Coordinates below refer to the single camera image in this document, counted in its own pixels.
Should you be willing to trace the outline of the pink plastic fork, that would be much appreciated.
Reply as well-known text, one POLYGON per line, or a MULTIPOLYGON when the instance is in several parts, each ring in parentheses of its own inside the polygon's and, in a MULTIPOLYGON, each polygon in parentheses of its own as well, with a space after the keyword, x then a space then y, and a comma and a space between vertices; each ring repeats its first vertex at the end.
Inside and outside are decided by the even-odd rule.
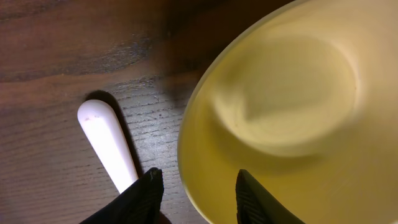
POLYGON ((116 113, 101 100, 88 100, 79 107, 77 118, 113 184, 123 193, 139 178, 116 113))

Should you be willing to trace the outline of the yellow plastic bowl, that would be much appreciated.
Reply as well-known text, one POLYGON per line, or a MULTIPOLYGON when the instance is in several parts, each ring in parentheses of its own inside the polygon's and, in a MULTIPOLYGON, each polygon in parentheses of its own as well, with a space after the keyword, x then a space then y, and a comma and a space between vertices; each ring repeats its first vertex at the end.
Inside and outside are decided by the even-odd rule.
POLYGON ((397 222, 397 0, 292 1, 210 65, 178 137, 185 191, 235 223, 247 170, 305 223, 397 222))

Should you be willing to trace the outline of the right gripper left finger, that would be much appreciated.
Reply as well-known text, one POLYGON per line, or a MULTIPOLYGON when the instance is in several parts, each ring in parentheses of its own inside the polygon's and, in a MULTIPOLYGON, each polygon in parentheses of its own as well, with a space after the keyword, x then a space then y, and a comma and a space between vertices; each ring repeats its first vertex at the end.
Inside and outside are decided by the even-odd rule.
POLYGON ((153 167, 81 224, 155 224, 163 193, 162 170, 153 167))

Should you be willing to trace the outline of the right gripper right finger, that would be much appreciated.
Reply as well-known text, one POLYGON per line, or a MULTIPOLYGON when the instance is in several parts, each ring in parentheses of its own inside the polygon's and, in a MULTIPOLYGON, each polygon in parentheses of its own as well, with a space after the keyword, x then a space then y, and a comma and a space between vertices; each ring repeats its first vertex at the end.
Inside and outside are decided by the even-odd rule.
POLYGON ((238 224, 304 224, 245 169, 238 172, 235 191, 238 224))

